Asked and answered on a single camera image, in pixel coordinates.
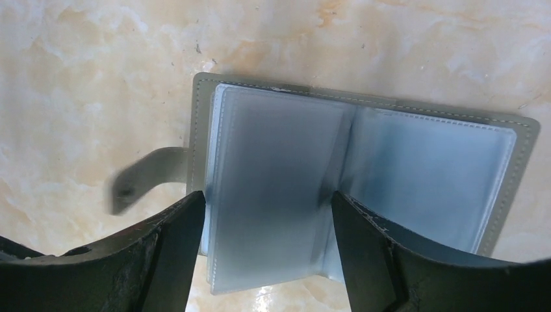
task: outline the beige marble background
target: beige marble background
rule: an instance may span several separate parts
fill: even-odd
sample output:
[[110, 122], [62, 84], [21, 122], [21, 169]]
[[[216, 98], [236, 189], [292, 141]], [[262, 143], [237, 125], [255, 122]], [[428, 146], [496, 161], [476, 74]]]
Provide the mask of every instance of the beige marble background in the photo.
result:
[[[180, 198], [164, 185], [110, 216], [106, 181], [188, 144], [208, 71], [539, 120], [494, 256], [549, 257], [550, 16], [545, 0], [0, 0], [0, 235], [61, 254]], [[323, 278], [211, 296], [205, 271], [200, 257], [188, 311], [349, 310]]]

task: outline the wallet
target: wallet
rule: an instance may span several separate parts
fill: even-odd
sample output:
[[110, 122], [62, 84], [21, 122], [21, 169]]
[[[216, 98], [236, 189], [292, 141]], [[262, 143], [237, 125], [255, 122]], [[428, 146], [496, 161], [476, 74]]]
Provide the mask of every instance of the wallet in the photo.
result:
[[213, 294], [313, 274], [344, 283], [335, 191], [421, 237], [489, 256], [538, 133], [535, 120], [510, 114], [199, 73], [189, 148], [124, 170], [114, 207], [162, 182], [202, 190], [199, 253]]

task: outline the marble veining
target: marble veining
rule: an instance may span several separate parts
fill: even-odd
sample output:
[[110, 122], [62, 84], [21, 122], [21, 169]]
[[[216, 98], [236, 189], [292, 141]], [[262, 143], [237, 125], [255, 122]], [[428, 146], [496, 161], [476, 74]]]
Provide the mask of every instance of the marble veining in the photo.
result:
[[[539, 120], [494, 256], [549, 257], [549, 16], [544, 0], [0, 0], [0, 235], [62, 254], [179, 199], [163, 185], [106, 213], [116, 170], [188, 144], [207, 71]], [[188, 311], [350, 309], [321, 277], [211, 296], [205, 272], [200, 257]]]

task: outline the black metal jaw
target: black metal jaw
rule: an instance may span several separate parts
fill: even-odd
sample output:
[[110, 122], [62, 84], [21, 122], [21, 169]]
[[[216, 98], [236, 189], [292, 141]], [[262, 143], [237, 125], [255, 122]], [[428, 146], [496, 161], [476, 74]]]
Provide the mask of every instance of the black metal jaw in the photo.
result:
[[518, 264], [455, 250], [339, 192], [332, 207], [352, 311], [549, 311], [549, 259]]
[[0, 239], [0, 311], [184, 311], [205, 218], [194, 192], [55, 257]]

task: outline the stitching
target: stitching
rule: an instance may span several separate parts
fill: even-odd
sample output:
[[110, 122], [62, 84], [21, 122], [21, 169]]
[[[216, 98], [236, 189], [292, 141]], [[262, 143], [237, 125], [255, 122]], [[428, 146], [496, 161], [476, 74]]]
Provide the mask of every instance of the stitching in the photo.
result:
[[[191, 178], [192, 185], [193, 185], [193, 178], [194, 178], [194, 172], [195, 172], [195, 151], [196, 151], [195, 143], [196, 143], [196, 140], [197, 140], [197, 123], [198, 123], [198, 117], [199, 117], [198, 114], [197, 114], [198, 109], [199, 109], [199, 87], [201, 85], [201, 82], [203, 82], [203, 81], [214, 82], [214, 83], [225, 83], [225, 84], [229, 84], [229, 85], [238, 85], [238, 86], [245, 86], [245, 87], [250, 87], [250, 88], [257, 88], [257, 89], [274, 91], [270, 87], [259, 86], [259, 85], [256, 85], [256, 84], [236, 83], [236, 82], [216, 80], [216, 79], [200, 79], [198, 81], [198, 83], [197, 83], [197, 98], [196, 98], [196, 115], [195, 115], [195, 118], [196, 118], [196, 120], [195, 120], [195, 131], [196, 132], [195, 132], [194, 148], [193, 148], [193, 156], [192, 156], [192, 178]], [[453, 117], [460, 117], [460, 118], [472, 118], [472, 119], [476, 119], [476, 120], [486, 120], [486, 121], [489, 121], [489, 122], [502, 122], [502, 123], [506, 123], [506, 124], [521, 125], [521, 126], [525, 127], [526, 128], [526, 136], [524, 137], [524, 143], [521, 147], [521, 153], [517, 157], [517, 161], [515, 162], [515, 165], [513, 167], [511, 177], [509, 178], [509, 181], [507, 182], [505, 192], [504, 192], [504, 194], [501, 198], [501, 201], [500, 201], [500, 206], [498, 208], [497, 213], [495, 214], [495, 220], [492, 223], [492, 226], [491, 226], [490, 230], [488, 230], [488, 239], [486, 240], [486, 243], [484, 244], [483, 253], [486, 254], [488, 252], [489, 242], [492, 241], [493, 238], [494, 238], [495, 229], [496, 229], [497, 223], [501, 219], [501, 214], [503, 212], [503, 209], [504, 209], [504, 207], [507, 203], [511, 203], [511, 198], [509, 197], [511, 187], [513, 186], [513, 184], [516, 180], [515, 178], [517, 177], [517, 174], [518, 174], [518, 171], [519, 171], [519, 165], [520, 165], [520, 163], [522, 162], [522, 160], [524, 158], [525, 151], [526, 151], [526, 146], [528, 145], [528, 142], [530, 141], [529, 138], [531, 136], [531, 129], [530, 129], [529, 125], [524, 124], [524, 123], [514, 122], [512, 120], [498, 120], [498, 119], [494, 119], [494, 118], [484, 118], [484, 117], [471, 116], [471, 115], [465, 115], [465, 114], [454, 114], [454, 113], [450, 113], [450, 112], [441, 112], [441, 111], [432, 110], [432, 109], [418, 109], [416, 107], [409, 107], [409, 106], [405, 106], [405, 105], [397, 105], [397, 104], [390, 104], [390, 103], [381, 103], [381, 102], [369, 101], [369, 100], [366, 100], [366, 99], [355, 99], [355, 98], [352, 98], [352, 97], [331, 96], [331, 95], [328, 95], [328, 94], [317, 94], [317, 93], [313, 93], [313, 92], [292, 91], [292, 90], [287, 91], [285, 93], [286, 94], [314, 95], [314, 96], [320, 96], [322, 98], [329, 98], [329, 99], [340, 99], [340, 100], [344, 99], [344, 100], [347, 100], [347, 101], [354, 101], [354, 102], [360, 102], [360, 103], [371, 103], [371, 104], [383, 105], [383, 106], [398, 108], [398, 109], [409, 109], [409, 110], [418, 111], [418, 112], [430, 112], [430, 113], [441, 114], [441, 115], [446, 115], [446, 116], [453, 116]]]
[[195, 99], [195, 126], [194, 126], [194, 138], [193, 138], [193, 151], [192, 151], [192, 160], [191, 160], [191, 187], [190, 189], [194, 188], [193, 180], [195, 178], [195, 151], [197, 150], [197, 122], [199, 121], [199, 87], [201, 86], [201, 82], [197, 84], [197, 98]]

